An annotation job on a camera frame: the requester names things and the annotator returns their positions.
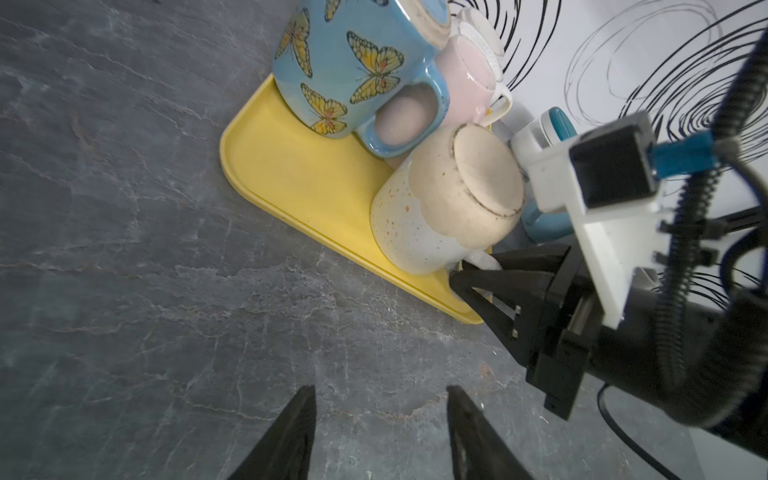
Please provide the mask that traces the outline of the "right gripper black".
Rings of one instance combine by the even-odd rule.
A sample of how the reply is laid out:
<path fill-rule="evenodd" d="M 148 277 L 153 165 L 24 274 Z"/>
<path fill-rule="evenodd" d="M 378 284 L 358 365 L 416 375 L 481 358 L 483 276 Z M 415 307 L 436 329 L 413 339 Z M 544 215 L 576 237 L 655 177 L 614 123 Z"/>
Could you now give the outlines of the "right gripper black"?
<path fill-rule="evenodd" d="M 551 243 L 494 254 L 499 270 L 464 269 L 449 286 L 483 319 L 544 407 L 567 420 L 601 328 L 602 308 L 577 246 Z"/>

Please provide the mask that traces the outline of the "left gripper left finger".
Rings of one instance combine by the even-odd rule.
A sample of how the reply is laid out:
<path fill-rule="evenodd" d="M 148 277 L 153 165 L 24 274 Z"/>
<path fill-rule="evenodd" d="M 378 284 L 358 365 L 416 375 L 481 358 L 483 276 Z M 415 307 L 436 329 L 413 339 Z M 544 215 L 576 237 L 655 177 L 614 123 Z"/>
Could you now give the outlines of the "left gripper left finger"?
<path fill-rule="evenodd" d="M 307 480 L 316 418 L 315 386 L 301 386 L 229 479 Z"/>

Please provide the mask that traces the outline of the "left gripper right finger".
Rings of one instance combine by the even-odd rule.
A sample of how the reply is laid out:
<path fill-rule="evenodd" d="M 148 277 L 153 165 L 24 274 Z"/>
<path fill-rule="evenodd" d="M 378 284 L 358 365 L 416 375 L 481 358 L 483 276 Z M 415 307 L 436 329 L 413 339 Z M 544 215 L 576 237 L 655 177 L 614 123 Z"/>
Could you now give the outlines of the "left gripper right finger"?
<path fill-rule="evenodd" d="M 531 480 L 533 476 L 512 454 L 468 394 L 458 385 L 448 386 L 447 393 L 454 478 Z"/>

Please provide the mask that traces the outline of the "beige speckled mug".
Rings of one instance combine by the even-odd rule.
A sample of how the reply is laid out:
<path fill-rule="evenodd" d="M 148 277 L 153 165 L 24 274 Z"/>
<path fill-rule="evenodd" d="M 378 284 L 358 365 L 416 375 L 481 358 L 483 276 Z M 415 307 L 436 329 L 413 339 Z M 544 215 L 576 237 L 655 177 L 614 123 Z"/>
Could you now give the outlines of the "beige speckled mug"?
<path fill-rule="evenodd" d="M 380 188 L 370 222 L 384 256 L 426 275 L 467 262 L 498 270 L 488 248 L 520 219 L 522 173 L 511 150 L 476 124 L 441 127 Z"/>

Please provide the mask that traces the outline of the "yellow plastic tray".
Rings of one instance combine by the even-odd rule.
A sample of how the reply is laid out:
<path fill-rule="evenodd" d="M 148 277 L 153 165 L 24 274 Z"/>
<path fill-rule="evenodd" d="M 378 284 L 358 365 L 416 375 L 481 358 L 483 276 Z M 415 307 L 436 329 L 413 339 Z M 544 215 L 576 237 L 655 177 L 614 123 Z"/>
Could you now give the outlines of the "yellow plastic tray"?
<path fill-rule="evenodd" d="M 311 132 L 287 107 L 272 76 L 224 130 L 223 173 L 247 201 L 450 317 L 480 316 L 456 297 L 441 270 L 410 275 L 380 251 L 370 226 L 373 198 L 392 173 L 354 137 Z"/>

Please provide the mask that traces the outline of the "light blue mug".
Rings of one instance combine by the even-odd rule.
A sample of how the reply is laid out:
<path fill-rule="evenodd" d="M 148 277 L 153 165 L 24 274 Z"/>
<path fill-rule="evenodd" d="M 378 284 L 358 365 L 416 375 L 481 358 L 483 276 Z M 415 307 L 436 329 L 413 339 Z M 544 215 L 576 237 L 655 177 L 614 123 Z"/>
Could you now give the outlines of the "light blue mug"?
<path fill-rule="evenodd" d="M 534 199 L 524 206 L 521 220 L 525 233 L 537 244 L 553 242 L 574 233 L 567 212 L 543 213 Z"/>

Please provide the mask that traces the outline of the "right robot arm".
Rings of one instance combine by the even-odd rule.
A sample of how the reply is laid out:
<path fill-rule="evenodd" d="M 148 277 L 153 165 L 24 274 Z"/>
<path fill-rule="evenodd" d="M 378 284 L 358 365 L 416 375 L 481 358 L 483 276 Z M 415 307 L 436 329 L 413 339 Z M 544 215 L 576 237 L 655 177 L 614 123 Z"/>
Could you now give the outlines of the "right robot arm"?
<path fill-rule="evenodd" d="M 576 246 L 550 244 L 501 253 L 499 268 L 465 267 L 449 284 L 512 357 L 545 407 L 568 419 L 585 375 L 663 409 L 742 449 L 767 454 L 767 302 L 741 290 L 726 312 L 698 304 L 682 317 L 687 379 L 662 392 L 656 356 L 657 295 L 630 291 L 615 327 Z"/>

